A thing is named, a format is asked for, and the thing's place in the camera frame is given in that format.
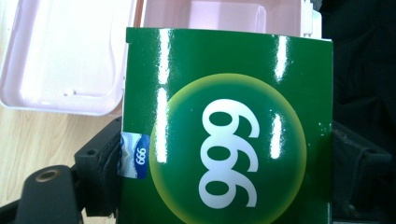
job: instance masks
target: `white plastic container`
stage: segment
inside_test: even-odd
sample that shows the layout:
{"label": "white plastic container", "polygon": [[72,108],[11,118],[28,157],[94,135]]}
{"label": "white plastic container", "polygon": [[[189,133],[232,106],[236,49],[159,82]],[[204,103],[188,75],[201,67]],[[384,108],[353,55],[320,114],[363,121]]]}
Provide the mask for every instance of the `white plastic container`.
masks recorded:
{"label": "white plastic container", "polygon": [[303,36],[315,32],[312,8],[305,6],[302,0],[20,0],[0,101],[18,109],[120,115],[127,26]]}

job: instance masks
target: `blue sticker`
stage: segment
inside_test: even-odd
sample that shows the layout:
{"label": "blue sticker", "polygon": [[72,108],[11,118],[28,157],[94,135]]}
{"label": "blue sticker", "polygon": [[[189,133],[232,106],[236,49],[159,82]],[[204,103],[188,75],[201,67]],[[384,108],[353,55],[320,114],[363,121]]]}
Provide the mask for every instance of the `blue sticker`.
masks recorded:
{"label": "blue sticker", "polygon": [[143,179],[149,167],[149,135],[121,133],[119,175]]}

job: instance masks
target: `glossy surface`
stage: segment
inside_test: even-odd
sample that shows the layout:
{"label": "glossy surface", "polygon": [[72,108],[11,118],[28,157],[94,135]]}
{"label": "glossy surface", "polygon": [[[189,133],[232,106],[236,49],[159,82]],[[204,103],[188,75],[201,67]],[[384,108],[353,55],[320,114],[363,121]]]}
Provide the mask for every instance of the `glossy surface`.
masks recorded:
{"label": "glossy surface", "polygon": [[151,142],[147,177],[123,178],[120,223],[330,222],[331,43],[169,29],[127,42],[123,131]]}

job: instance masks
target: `green box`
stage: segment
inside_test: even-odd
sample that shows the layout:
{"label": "green box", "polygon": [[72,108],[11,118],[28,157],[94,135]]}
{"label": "green box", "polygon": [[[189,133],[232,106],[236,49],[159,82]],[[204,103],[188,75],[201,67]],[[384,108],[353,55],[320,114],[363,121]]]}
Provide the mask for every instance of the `green box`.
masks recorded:
{"label": "green box", "polygon": [[120,223],[331,223],[332,43],[128,28]]}

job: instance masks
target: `wooden surface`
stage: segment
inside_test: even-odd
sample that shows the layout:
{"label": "wooden surface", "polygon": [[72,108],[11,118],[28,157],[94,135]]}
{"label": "wooden surface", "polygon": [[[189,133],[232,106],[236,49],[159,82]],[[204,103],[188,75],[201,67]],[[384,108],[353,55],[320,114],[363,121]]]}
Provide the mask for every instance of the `wooden surface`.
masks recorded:
{"label": "wooden surface", "polygon": [[[17,4],[17,0],[0,0],[0,71]],[[0,206],[19,199],[24,180],[35,171],[56,164],[73,165],[74,154],[113,119],[0,106]],[[114,223],[115,219],[84,217],[84,222]]]}

